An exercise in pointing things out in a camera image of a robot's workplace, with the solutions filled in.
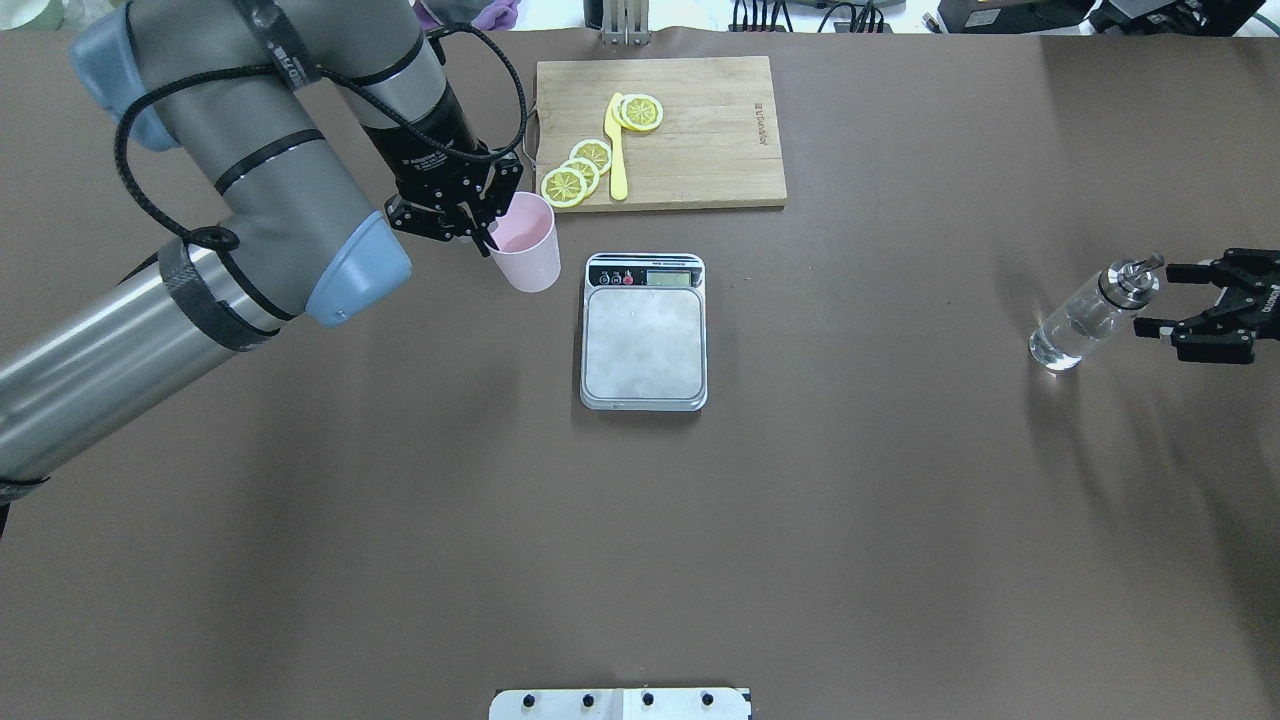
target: yellow knife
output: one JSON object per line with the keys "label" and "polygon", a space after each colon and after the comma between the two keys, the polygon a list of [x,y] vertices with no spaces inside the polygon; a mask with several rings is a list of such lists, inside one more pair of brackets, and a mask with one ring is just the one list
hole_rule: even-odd
{"label": "yellow knife", "polygon": [[622,126],[613,117],[613,109],[622,101],[622,94],[614,92],[604,108],[604,135],[613,145],[613,167],[609,168],[609,196],[614,200],[627,199],[627,167],[622,160]]}

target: pink plastic cup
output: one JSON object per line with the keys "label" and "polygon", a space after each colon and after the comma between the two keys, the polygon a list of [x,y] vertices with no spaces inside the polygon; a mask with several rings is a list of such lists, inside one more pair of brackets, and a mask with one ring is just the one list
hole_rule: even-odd
{"label": "pink plastic cup", "polygon": [[490,250],[493,260],[511,287],[540,292],[559,277],[556,210],[541,195],[517,192],[489,232],[498,246]]}

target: electronic device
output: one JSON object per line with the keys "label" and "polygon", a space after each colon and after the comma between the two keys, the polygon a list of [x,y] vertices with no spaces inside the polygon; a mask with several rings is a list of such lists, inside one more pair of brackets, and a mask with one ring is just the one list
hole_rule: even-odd
{"label": "electronic device", "polygon": [[1262,4],[1263,0],[1103,0],[1089,13],[1089,24],[1106,35],[1230,37]]}
{"label": "electronic device", "polygon": [[582,404],[694,411],[707,402],[707,268],[696,255],[600,252],[582,283]]}
{"label": "electronic device", "polygon": [[947,32],[1016,35],[1084,22],[1093,0],[940,0]]}

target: wooden cutting board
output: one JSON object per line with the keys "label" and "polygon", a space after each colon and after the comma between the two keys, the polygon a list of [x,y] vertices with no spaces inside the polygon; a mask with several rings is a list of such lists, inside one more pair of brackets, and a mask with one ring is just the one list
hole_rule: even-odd
{"label": "wooden cutting board", "polygon": [[604,135],[614,92],[644,92],[666,117],[649,133],[623,131],[625,201],[609,179],[562,211],[782,206],[787,183],[768,58],[538,63],[538,187],[580,140]]}

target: black strap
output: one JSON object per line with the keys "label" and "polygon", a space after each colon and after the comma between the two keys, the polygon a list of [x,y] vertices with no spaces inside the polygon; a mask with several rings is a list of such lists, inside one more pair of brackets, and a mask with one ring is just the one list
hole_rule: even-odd
{"label": "black strap", "polygon": [[49,478],[38,480],[5,480],[0,479],[0,503],[8,505],[14,500],[26,497],[31,491],[49,482]]}
{"label": "black strap", "polygon": [[230,273],[233,278],[236,278],[236,283],[241,286],[241,290],[244,291],[244,295],[252,297],[253,302],[257,302],[262,307],[262,310],[266,310],[268,313],[270,313],[275,318],[284,320],[285,323],[288,323],[293,318],[297,318],[296,314],[285,313],[284,309],[282,309],[279,305],[271,302],[271,299],[262,295],[262,291],[257,290],[257,286],[250,282],[248,275],[244,274],[244,270],[242,270],[239,264],[236,263],[236,258],[232,258],[230,252],[219,252],[218,259],[223,261],[223,266],[227,268],[227,272]]}
{"label": "black strap", "polygon": [[[408,53],[406,53],[399,60],[396,60],[388,68],[384,68],[383,70],[376,72],[374,74],[353,77],[353,78],[351,78],[351,82],[353,82],[356,85],[360,85],[360,86],[369,87],[370,85],[378,85],[380,82],[389,81],[390,78],[393,78],[393,77],[398,76],[399,73],[404,72],[404,68],[407,68],[407,67],[410,67],[410,65],[413,64],[413,60],[417,59],[417,54],[422,51],[422,44],[424,42],[426,42],[426,36],[425,35],[417,36],[417,41],[413,42],[413,49],[410,50]],[[439,44],[438,38],[433,38],[431,47],[436,49],[435,50],[435,58],[443,65],[444,64],[444,50],[440,49],[440,44]]]}
{"label": "black strap", "polygon": [[246,155],[239,163],[228,168],[227,172],[224,172],[221,177],[214,182],[214,190],[218,191],[218,195],[227,195],[227,191],[236,184],[236,181],[253,172],[253,168],[257,168],[273,158],[278,158],[300,145],[315,142],[316,140],[324,140],[324,136],[320,135],[320,131],[316,128],[307,128],[289,133],[273,142],[268,142],[262,147],[259,147]]}
{"label": "black strap", "polygon": [[229,305],[214,297],[214,292],[191,263],[182,241],[165,243],[157,252],[156,260],[160,264],[160,279],[169,290],[169,297],[191,324],[209,336],[209,340],[236,352],[248,352],[279,332],[265,333],[250,325]]}
{"label": "black strap", "polygon": [[302,36],[274,0],[232,0],[232,4],[289,90],[297,92],[320,79],[320,68],[311,59]]}

